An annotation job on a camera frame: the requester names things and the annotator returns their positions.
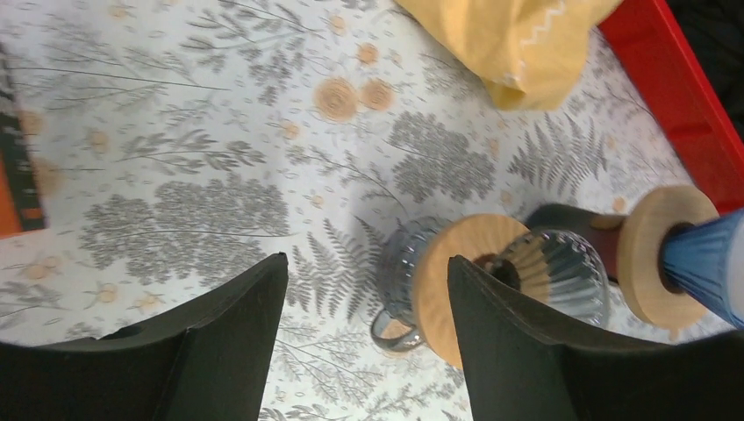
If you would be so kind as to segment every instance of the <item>wooden lid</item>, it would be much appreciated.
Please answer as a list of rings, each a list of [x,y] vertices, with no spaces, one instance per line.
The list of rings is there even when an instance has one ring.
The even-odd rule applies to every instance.
[[[686,292],[664,286],[660,253],[670,230],[718,215],[711,199],[692,186],[655,189],[633,209],[620,232],[618,284],[639,319],[674,335],[705,314],[705,307]]]
[[[518,236],[528,232],[514,218],[473,215],[440,232],[426,248],[413,276],[413,312],[426,343],[444,361],[462,368],[447,290],[447,264],[457,254],[468,260],[501,253]]]

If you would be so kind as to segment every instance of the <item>gray leaf pattern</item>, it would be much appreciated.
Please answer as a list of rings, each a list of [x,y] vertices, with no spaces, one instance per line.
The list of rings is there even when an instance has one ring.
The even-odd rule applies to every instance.
[[[0,339],[100,337],[283,251],[262,421],[471,419],[461,370],[369,339],[400,224],[691,182],[599,32],[559,110],[502,112],[393,0],[0,3],[49,221],[0,239]],[[612,306],[644,339],[727,328],[675,339]]]

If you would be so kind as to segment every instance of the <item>table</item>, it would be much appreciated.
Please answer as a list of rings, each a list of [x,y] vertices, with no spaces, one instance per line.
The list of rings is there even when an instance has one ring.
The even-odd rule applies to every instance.
[[[49,216],[0,241],[0,339],[102,336],[277,251],[290,287],[262,420],[470,419],[457,370],[376,349],[400,222],[623,212],[690,183],[598,32],[557,111],[500,112],[390,0],[0,0]],[[611,329],[679,338],[612,291]]]

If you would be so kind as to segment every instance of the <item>cloth fold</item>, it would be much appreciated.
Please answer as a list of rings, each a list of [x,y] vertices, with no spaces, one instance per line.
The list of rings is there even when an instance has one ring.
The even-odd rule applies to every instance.
[[[581,75],[592,26],[621,0],[397,0],[504,110],[552,110]]]

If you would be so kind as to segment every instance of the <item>yellow fabric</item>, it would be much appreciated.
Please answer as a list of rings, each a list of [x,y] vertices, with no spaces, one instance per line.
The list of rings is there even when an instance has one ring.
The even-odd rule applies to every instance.
[[[591,27],[621,1],[397,0],[504,110],[561,105],[581,75]]]

